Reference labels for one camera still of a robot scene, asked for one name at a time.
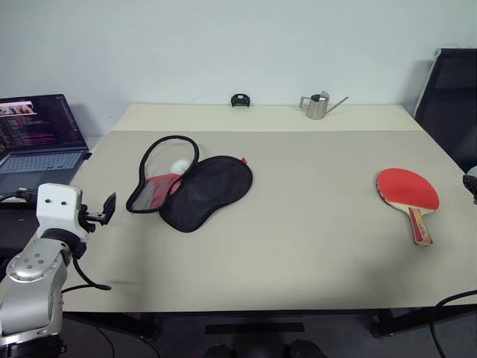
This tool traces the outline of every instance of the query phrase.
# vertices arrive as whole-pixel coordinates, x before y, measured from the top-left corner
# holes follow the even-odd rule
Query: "table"
[[[289,116],[274,127],[282,111]],[[71,292],[64,309],[424,307],[476,287],[476,208],[461,170],[399,106],[343,106],[335,119],[312,121],[293,107],[133,105],[73,181],[91,208],[118,193],[116,214],[80,262],[113,290]],[[194,233],[124,207],[146,148],[173,128],[199,144],[201,159],[246,157],[254,173],[249,193]],[[405,215],[376,193],[387,167],[435,186],[441,208],[426,217],[434,246],[415,246]],[[70,269],[65,287],[78,283]]]

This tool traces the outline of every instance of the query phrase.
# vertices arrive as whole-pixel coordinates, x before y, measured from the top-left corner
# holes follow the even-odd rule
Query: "laptop keyboard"
[[[76,152],[10,157],[0,166],[0,174],[72,169],[82,154]]]

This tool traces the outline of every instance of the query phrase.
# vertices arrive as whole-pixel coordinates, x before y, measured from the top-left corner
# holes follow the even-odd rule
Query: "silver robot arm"
[[[8,264],[5,294],[0,306],[0,352],[23,357],[28,351],[55,357],[64,351],[59,338],[66,267],[86,250],[91,221],[107,224],[114,213],[116,194],[102,213],[90,214],[73,186],[43,184],[38,189],[40,223],[26,248]]]

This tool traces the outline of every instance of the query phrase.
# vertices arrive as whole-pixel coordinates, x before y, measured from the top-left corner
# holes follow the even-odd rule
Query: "floor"
[[[256,334],[204,334],[208,324],[302,322],[305,332]],[[239,346],[252,339],[272,339],[290,343],[294,339],[308,339],[316,343],[328,358],[402,358],[438,357],[429,327],[375,339],[369,333],[370,318],[354,315],[295,316],[275,318],[167,318],[162,323],[162,335],[154,345],[162,358],[201,358],[213,345]],[[477,357],[477,318],[466,315],[440,322],[436,331],[449,358]],[[116,349],[116,358],[154,358],[154,351],[140,340],[104,330]],[[68,351],[62,357],[111,357],[110,347],[100,333],[91,326],[63,320],[63,339]]]

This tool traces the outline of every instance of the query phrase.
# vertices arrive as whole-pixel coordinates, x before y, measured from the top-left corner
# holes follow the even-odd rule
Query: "ping pong paddle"
[[[380,172],[376,183],[384,201],[409,216],[414,243],[431,245],[432,239],[424,226],[423,215],[433,213],[439,207],[439,197],[432,185],[420,175],[398,168]]]

